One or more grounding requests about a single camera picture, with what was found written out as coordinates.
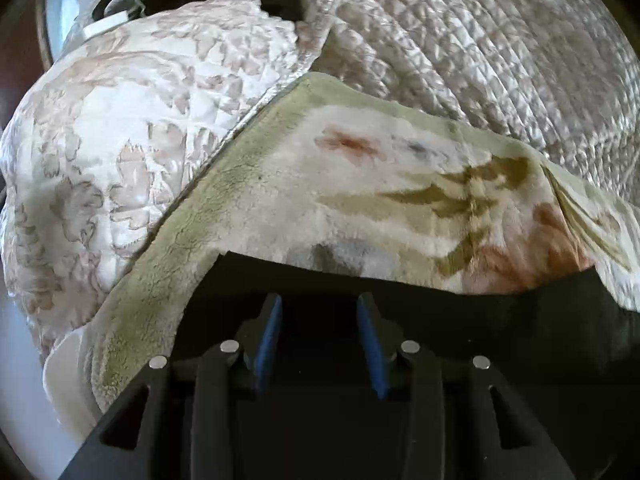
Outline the black pants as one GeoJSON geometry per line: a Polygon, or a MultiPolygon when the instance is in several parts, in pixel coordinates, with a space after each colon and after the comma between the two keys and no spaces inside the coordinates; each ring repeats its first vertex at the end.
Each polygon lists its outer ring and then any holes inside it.
{"type": "Polygon", "coordinates": [[[470,296],[228,254],[172,356],[185,479],[639,474],[639,317],[595,270],[470,296]]]}

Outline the floral quilted bedspread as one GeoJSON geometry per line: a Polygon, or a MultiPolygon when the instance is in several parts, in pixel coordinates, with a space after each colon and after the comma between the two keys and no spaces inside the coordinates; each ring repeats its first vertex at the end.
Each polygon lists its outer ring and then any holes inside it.
{"type": "Polygon", "coordinates": [[[42,356],[88,323],[160,218],[326,25],[206,0],[120,25],[56,62],[1,137],[6,290],[42,356]]]}

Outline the floral fleece blanket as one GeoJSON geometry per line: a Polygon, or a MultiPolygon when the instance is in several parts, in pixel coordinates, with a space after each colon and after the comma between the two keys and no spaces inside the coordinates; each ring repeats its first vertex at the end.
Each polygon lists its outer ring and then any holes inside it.
{"type": "Polygon", "coordinates": [[[457,294],[521,292],[595,268],[639,307],[639,211],[527,144],[312,74],[273,99],[184,191],[43,387],[87,437],[228,252],[457,294]]]}

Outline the quilted satin comforter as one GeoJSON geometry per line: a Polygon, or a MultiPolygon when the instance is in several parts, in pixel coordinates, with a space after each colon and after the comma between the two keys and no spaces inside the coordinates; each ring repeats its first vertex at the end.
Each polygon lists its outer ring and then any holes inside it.
{"type": "Polygon", "coordinates": [[[639,59],[602,0],[307,2],[333,16],[319,72],[638,200],[639,59]]]}

